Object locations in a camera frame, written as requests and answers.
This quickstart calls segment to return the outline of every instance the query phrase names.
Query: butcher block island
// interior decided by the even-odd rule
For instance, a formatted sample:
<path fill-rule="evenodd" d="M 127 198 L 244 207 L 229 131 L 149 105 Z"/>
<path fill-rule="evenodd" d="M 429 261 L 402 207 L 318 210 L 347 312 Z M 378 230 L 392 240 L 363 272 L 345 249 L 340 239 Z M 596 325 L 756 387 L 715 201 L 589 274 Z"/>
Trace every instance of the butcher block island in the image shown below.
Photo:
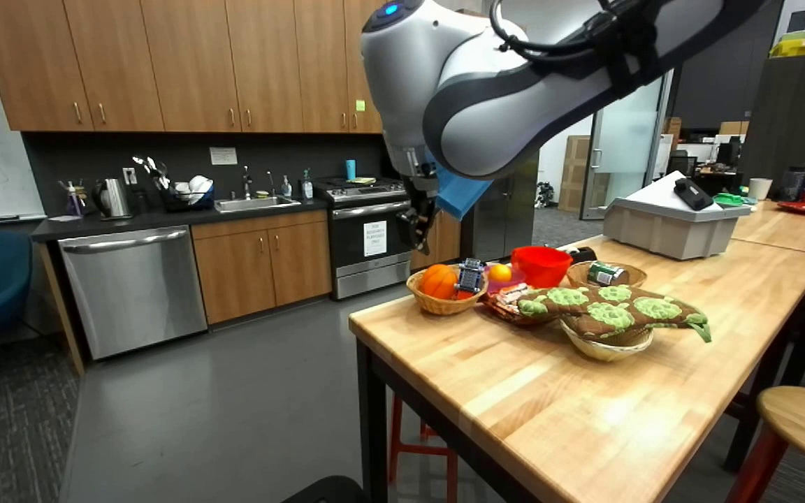
<path fill-rule="evenodd" d="M 805 298 L 805 251 L 733 240 L 677 263 L 612 240 L 599 258 L 648 272 L 645 291 L 707 314 L 712 341 L 658 331 L 628 360 L 586 360 L 553 327 L 489 312 L 430 316 L 410 298 L 357 312 L 363 467 L 382 483 L 382 387 L 511 502 L 659 502 Z"/>

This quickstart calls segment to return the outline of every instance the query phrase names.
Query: electrical outlet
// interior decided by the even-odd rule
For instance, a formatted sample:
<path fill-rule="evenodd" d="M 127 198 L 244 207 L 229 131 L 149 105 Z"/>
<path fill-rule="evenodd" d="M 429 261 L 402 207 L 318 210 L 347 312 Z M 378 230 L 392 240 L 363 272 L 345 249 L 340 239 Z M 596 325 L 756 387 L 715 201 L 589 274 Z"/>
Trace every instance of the electrical outlet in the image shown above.
<path fill-rule="evenodd" d="M 136 186 L 141 180 L 134 176 L 134 168 L 122 168 L 122 186 Z"/>

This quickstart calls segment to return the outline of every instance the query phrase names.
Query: countertop appliance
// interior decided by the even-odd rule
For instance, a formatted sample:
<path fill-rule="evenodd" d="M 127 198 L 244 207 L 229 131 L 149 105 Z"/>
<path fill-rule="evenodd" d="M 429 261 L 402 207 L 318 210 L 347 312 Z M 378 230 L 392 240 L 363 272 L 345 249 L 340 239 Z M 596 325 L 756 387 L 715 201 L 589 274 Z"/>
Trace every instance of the countertop appliance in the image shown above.
<path fill-rule="evenodd" d="M 401 180 L 318 182 L 329 204 L 332 295 L 347 300 L 405 282 L 410 235 L 402 214 L 408 196 Z"/>
<path fill-rule="evenodd" d="M 208 331 L 188 228 L 60 240 L 92 360 Z"/>

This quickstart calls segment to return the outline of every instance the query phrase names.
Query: bowl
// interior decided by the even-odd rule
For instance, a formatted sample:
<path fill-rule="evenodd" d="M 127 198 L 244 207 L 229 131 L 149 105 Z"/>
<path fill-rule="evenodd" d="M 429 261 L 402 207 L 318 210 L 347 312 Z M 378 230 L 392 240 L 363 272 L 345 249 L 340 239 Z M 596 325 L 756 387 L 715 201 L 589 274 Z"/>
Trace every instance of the bowl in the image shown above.
<path fill-rule="evenodd" d="M 424 314 L 433 314 L 433 316 L 456 316 L 456 314 L 465 314 L 465 312 L 472 312 L 477 307 L 483 291 L 476 291 L 472 298 L 466 300 L 438 300 L 438 298 L 429 298 L 420 291 L 420 282 L 423 282 L 423 272 L 410 274 L 405 279 L 405 288 L 410 291 L 410 298 L 416 300 L 420 312 Z"/>
<path fill-rule="evenodd" d="M 570 339 L 570 345 L 593 360 L 627 360 L 633 355 L 645 353 L 654 341 L 654 327 L 635 327 L 612 339 L 584 339 L 575 331 L 570 331 L 567 320 L 561 320 L 561 331 Z"/>
<path fill-rule="evenodd" d="M 593 267 L 593 261 L 586 261 L 586 263 L 574 263 L 574 267 L 567 268 L 567 282 L 570 282 L 570 286 L 599 286 L 599 282 L 589 279 L 589 267 Z M 624 274 L 620 274 L 614 282 L 609 282 L 609 286 L 633 286 L 633 288 L 640 288 L 640 286 L 648 279 L 648 274 L 645 274 L 644 268 L 635 268 L 635 267 L 627 267 L 627 263 L 609 263 L 609 267 L 624 268 Z"/>
<path fill-rule="evenodd" d="M 557 288 L 565 279 L 574 258 L 550 247 L 518 247 L 511 251 L 511 263 L 525 286 Z"/>

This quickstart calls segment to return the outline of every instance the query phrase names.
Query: sink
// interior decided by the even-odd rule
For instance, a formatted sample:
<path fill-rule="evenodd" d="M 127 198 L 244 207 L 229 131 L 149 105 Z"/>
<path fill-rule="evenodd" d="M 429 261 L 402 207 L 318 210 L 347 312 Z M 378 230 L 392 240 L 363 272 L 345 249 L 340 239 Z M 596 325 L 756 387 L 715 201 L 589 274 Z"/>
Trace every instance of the sink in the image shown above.
<path fill-rule="evenodd" d="M 279 207 L 296 207 L 299 201 L 279 201 L 276 196 L 272 198 L 219 198 L 213 207 L 215 214 L 259 214 L 259 210 L 279 210 Z"/>

